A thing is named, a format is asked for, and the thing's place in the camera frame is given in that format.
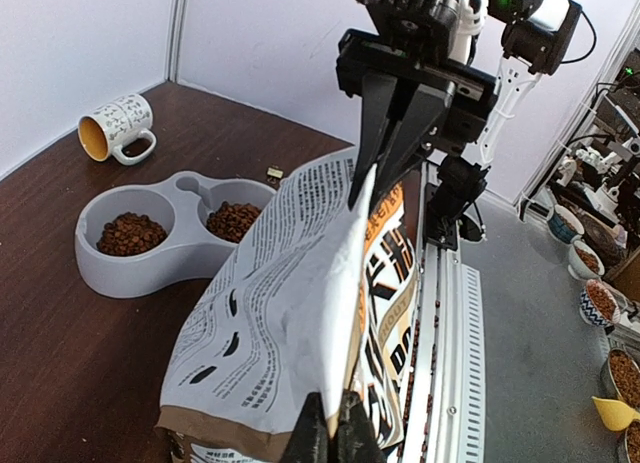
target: white wall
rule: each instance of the white wall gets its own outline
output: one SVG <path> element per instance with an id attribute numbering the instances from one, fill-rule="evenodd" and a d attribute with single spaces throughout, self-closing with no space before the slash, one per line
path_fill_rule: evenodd
<path id="1" fill-rule="evenodd" d="M 0 178 L 84 112 L 164 80 L 171 1 L 0 0 Z"/>
<path id="2" fill-rule="evenodd" d="M 490 189 L 512 202 L 594 82 L 636 2 L 576 1 L 597 28 L 598 48 L 545 78 L 504 128 Z M 372 30 L 353 0 L 188 0 L 179 81 L 356 143 L 359 100 L 342 94 L 335 76 L 337 43 L 349 27 Z M 487 25 L 475 66 L 495 73 L 501 33 L 498 22 Z M 568 57 L 590 43 L 582 20 Z"/>

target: yellow spoon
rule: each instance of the yellow spoon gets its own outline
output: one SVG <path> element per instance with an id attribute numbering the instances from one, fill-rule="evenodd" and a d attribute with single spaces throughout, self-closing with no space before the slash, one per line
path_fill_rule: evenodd
<path id="1" fill-rule="evenodd" d="M 605 400 L 592 396 L 602 423 L 611 431 L 625 430 L 633 420 L 640 420 L 640 413 L 620 400 Z"/>

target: bowl of kibble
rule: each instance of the bowl of kibble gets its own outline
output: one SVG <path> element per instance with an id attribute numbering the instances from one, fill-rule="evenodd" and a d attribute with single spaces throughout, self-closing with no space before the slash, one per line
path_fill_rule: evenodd
<path id="1" fill-rule="evenodd" d="M 91 200 L 78 218 L 80 274 L 94 291 L 112 298 L 212 278 L 274 194 L 256 181 L 188 171 L 153 185 L 113 188 Z"/>
<path id="2" fill-rule="evenodd" d="M 620 322 L 616 300 L 598 280 L 587 281 L 580 293 L 580 315 L 587 324 L 601 328 Z"/>
<path id="3" fill-rule="evenodd" d="M 553 211 L 549 212 L 547 226 L 553 237 L 567 245 L 571 244 L 576 236 L 584 235 L 584 226 L 580 220 L 561 205 L 555 205 Z"/>
<path id="4" fill-rule="evenodd" d="M 640 409 L 640 367 L 622 348 L 612 348 L 602 370 L 600 391 L 604 398 L 624 401 Z"/>
<path id="5" fill-rule="evenodd" d="M 634 421 L 618 438 L 616 457 L 619 463 L 640 463 L 640 421 Z"/>
<path id="6" fill-rule="evenodd" d="M 602 260 L 589 245 L 576 240 L 569 247 L 569 274 L 576 280 L 591 280 L 604 275 Z"/>

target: white mug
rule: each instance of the white mug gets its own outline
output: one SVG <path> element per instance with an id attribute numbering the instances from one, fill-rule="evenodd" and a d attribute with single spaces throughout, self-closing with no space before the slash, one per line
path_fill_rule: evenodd
<path id="1" fill-rule="evenodd" d="M 78 123 L 80 143 L 96 161 L 105 161 L 111 155 L 123 165 L 140 163 L 156 147 L 156 136 L 151 133 L 153 112 L 149 102 L 140 95 L 128 95 L 101 106 Z M 123 150 L 142 138 L 149 147 L 137 156 L 127 156 Z"/>

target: dark wooden table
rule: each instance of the dark wooden table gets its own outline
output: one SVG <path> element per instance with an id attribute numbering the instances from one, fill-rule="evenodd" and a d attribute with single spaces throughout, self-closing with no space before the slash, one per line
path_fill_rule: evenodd
<path id="1" fill-rule="evenodd" d="M 90 160 L 75 133 L 0 182 L 0 462 L 164 462 L 153 433 L 182 323 L 208 281 L 112 300 L 82 281 L 73 234 L 99 193 L 181 170 L 266 181 L 345 143 L 165 83 L 149 91 L 156 152 L 123 167 Z M 414 184 L 408 199 L 417 198 Z M 408 205 L 415 220 L 417 205 Z M 412 224 L 410 232 L 415 232 Z"/>

